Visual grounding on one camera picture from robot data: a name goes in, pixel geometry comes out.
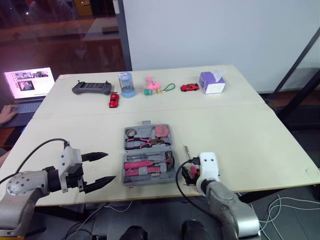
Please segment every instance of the purple tissue box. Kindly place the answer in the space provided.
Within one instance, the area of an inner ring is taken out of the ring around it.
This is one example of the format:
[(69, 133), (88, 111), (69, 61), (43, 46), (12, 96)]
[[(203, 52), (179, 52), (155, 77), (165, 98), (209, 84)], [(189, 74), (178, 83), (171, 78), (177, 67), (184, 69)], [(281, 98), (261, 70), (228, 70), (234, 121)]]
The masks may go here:
[(205, 94), (219, 94), (224, 90), (226, 82), (222, 77), (216, 81), (212, 72), (204, 71), (200, 74), (199, 84)]

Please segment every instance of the toy car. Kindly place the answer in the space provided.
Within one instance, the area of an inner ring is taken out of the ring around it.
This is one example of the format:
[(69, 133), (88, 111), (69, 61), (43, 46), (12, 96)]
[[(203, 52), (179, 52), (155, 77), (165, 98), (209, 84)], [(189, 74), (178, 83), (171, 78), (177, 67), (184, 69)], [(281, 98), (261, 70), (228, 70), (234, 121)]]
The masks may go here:
[(182, 85), (180, 89), (182, 92), (197, 91), (199, 89), (199, 85), (198, 83), (190, 83), (190, 84)]
[(118, 107), (119, 102), (119, 95), (118, 93), (111, 93), (110, 95), (110, 102), (109, 102), (109, 108), (116, 108)]

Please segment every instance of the laptop keyboard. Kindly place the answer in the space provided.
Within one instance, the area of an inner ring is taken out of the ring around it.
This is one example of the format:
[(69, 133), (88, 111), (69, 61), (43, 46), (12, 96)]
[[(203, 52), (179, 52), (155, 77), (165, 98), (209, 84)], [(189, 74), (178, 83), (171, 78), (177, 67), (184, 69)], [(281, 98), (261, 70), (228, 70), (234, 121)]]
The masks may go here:
[(18, 113), (19, 114), (34, 113), (37, 111), (40, 104), (41, 104), (40, 101), (18, 104)]

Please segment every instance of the pliers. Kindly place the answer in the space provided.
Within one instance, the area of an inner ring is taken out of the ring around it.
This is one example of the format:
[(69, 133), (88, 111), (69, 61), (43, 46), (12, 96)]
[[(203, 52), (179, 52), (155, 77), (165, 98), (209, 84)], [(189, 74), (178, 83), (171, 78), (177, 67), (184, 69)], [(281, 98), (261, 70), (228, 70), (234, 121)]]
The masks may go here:
[(133, 137), (133, 138), (127, 138), (125, 140), (126, 143), (135, 142), (135, 141), (144, 142), (144, 144), (141, 144), (140, 146), (125, 146), (125, 150), (151, 148), (153, 145), (159, 145), (159, 144), (171, 145), (169, 142), (165, 142), (164, 140), (161, 140), (159, 138), (151, 139), (149, 137)]

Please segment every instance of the toolbox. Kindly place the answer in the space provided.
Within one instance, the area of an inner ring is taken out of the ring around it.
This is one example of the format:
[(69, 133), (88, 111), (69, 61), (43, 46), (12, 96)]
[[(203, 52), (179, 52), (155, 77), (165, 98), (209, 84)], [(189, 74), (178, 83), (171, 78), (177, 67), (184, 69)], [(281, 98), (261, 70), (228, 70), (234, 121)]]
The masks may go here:
[(122, 184), (139, 186), (173, 182), (179, 160), (173, 149), (173, 135), (168, 124), (152, 125), (143, 121), (140, 126), (124, 129)]

